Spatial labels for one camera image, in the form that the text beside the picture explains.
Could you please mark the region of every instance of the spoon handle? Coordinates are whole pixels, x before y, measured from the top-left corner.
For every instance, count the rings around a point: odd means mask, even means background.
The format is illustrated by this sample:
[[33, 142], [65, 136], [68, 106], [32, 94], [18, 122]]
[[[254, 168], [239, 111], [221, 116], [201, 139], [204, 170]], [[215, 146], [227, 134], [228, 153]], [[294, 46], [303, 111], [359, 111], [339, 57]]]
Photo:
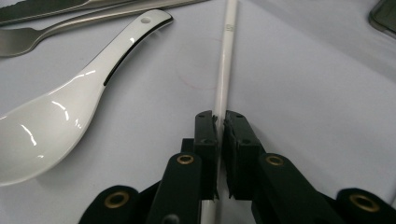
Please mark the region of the spoon handle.
[[140, 15], [80, 73], [95, 73], [95, 81], [103, 83], [105, 86], [122, 60], [141, 40], [172, 21], [171, 15], [158, 9], [153, 9]]
[[106, 21], [109, 19], [115, 19], [124, 16], [131, 16], [140, 14], [145, 11], [158, 8], [164, 9], [168, 7], [179, 7], [187, 4], [196, 2], [202, 2], [205, 0], [139, 0], [133, 1], [132, 3], [124, 4], [119, 7], [112, 7], [97, 12], [89, 13], [79, 17], [75, 17], [66, 21], [61, 21], [50, 27], [44, 29], [44, 34], [40, 36], [40, 39], [44, 39], [50, 35], [55, 35], [62, 31], [66, 31], [80, 26], [96, 23], [99, 21]]

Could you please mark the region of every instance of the spoon bowl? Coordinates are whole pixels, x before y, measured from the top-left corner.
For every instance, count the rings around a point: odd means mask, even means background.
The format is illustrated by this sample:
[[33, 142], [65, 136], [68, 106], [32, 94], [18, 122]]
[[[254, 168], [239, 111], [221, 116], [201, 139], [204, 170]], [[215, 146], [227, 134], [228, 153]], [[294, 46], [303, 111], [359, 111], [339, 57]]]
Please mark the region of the spoon bowl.
[[111, 75], [143, 38], [172, 17], [136, 18], [75, 77], [0, 118], [0, 186], [36, 177], [61, 161], [87, 130]]

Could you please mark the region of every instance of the white ceramic spoon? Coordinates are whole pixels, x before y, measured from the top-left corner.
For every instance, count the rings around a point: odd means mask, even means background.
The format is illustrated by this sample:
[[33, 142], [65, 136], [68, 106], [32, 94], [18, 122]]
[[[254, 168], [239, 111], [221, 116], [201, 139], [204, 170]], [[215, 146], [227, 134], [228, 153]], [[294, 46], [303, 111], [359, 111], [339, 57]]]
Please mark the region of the white ceramic spoon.
[[0, 186], [36, 177], [61, 161], [87, 130], [121, 61], [172, 20], [157, 9], [142, 14], [70, 81], [0, 117]]

